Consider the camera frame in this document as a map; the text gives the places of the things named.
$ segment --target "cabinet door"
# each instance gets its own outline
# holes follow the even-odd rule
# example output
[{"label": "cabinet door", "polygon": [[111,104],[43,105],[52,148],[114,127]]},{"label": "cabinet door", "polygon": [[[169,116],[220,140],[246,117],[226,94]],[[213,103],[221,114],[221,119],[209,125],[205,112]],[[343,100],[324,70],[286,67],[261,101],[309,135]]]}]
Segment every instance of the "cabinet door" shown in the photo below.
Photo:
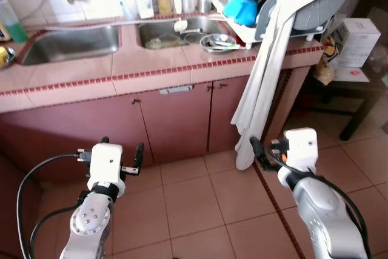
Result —
[{"label": "cabinet door", "polygon": [[[61,153],[91,149],[103,136],[123,146],[123,162],[131,165],[138,143],[145,145],[144,164],[152,164],[137,95],[42,107],[0,115],[0,150],[24,171]],[[78,181],[86,167],[73,158],[43,167],[37,179]]]},{"label": "cabinet door", "polygon": [[249,76],[214,81],[212,112],[210,114],[209,152],[219,152],[234,148],[240,135],[235,125],[231,125]]},{"label": "cabinet door", "polygon": [[155,162],[206,153],[211,92],[211,83],[204,83],[189,92],[139,94]]}]

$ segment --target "white towel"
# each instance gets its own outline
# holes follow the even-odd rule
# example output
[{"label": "white towel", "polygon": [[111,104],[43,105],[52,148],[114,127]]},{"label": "white towel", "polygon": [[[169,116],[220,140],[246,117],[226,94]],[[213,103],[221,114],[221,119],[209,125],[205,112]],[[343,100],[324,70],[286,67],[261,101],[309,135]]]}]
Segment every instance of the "white towel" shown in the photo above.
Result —
[{"label": "white towel", "polygon": [[241,135],[235,147],[236,167],[239,170],[244,170],[253,163],[254,154],[249,138],[260,138],[266,125],[295,12],[312,1],[314,0],[277,0],[271,13],[255,65],[231,122],[237,126]]}]

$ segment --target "green bottle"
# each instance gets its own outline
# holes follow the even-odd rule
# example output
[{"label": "green bottle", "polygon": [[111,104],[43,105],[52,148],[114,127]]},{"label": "green bottle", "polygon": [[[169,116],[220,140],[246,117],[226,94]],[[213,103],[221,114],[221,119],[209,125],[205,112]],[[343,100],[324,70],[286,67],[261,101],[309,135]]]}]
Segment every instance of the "green bottle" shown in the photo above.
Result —
[{"label": "green bottle", "polygon": [[28,36],[8,0],[0,0],[0,21],[15,42],[26,42]]}]

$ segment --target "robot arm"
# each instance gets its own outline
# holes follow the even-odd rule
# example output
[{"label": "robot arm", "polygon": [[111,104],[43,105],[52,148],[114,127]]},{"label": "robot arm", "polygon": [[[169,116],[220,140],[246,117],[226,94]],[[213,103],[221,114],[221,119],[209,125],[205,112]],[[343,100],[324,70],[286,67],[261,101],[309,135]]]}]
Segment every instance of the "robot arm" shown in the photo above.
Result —
[{"label": "robot arm", "polygon": [[272,141],[272,152],[280,154],[283,159],[277,165],[270,164],[257,138],[252,137],[250,142],[263,169],[277,171],[280,183],[292,189],[298,213],[309,230],[316,258],[368,258],[367,246],[364,246],[360,230],[348,216],[343,196],[331,187],[333,184],[315,176],[318,158],[316,132],[304,128],[288,130],[284,136],[282,140]]},{"label": "robot arm", "polygon": [[87,183],[90,193],[74,211],[70,219],[70,238],[60,259],[104,258],[104,243],[112,228],[113,206],[125,191],[125,175],[139,175],[144,145],[136,150],[132,167],[121,165],[122,147],[100,143],[90,151],[81,150],[89,162],[90,179]]}]

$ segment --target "yellow object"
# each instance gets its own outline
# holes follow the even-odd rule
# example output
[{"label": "yellow object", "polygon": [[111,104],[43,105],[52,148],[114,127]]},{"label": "yellow object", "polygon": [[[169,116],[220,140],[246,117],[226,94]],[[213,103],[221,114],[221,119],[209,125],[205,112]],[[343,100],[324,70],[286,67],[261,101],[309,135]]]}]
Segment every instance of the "yellow object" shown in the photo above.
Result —
[{"label": "yellow object", "polygon": [[5,60],[4,58],[8,57],[8,52],[4,47],[0,47],[0,67],[4,66]]},{"label": "yellow object", "polygon": [[11,39],[7,29],[0,22],[0,42],[1,41],[9,41]]},{"label": "yellow object", "polygon": [[166,15],[171,13],[171,1],[158,0],[158,10],[161,15]]}]

